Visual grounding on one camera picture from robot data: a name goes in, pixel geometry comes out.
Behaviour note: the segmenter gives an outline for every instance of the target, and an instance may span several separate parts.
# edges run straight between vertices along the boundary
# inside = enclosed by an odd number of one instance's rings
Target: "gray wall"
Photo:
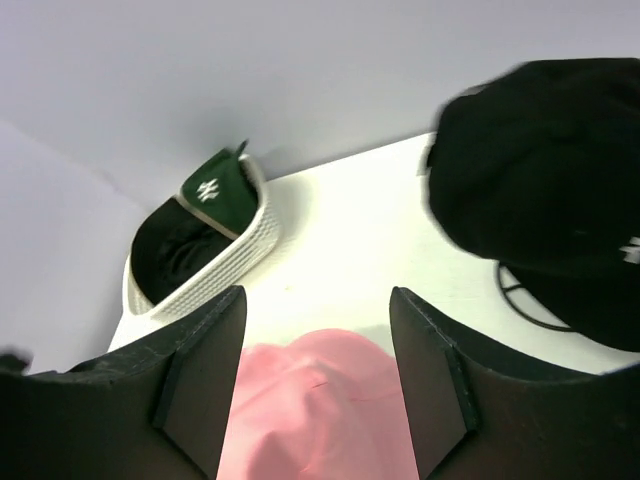
[[[637,55],[634,0],[3,0],[0,117],[150,207],[245,137],[270,176],[428,129],[525,59]]]
[[[0,344],[104,351],[136,222],[222,146],[300,170],[517,62],[637,56],[639,26],[634,0],[3,0]]]

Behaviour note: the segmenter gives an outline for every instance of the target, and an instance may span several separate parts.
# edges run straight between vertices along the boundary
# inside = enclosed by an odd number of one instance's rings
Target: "green baseball cap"
[[[138,288],[157,305],[247,229],[258,196],[237,149],[224,148],[156,209],[134,237],[130,268]]]

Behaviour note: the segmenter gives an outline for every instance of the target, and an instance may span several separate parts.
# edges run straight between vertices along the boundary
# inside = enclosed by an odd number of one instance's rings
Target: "baseball cap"
[[[640,60],[532,61],[473,87],[441,110],[426,167],[453,243],[565,330],[640,351]]]
[[[142,223],[125,264],[125,314],[181,318],[275,246],[280,226],[246,146],[220,150]]]
[[[395,359],[353,332],[245,348],[218,480],[418,480]]]

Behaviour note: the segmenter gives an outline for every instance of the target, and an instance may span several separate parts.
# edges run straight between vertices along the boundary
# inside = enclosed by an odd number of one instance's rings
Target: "ny logo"
[[[202,182],[198,187],[198,200],[202,203],[213,200],[218,196],[218,179],[214,178],[208,182]]]
[[[629,245],[622,247],[620,251],[627,254],[625,262],[640,264],[640,237],[633,237],[629,240]]]

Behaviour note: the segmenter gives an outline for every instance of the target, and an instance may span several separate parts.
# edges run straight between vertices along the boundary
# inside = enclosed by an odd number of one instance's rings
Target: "pink fabric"
[[[240,358],[218,480],[418,480],[395,359],[343,330]]]

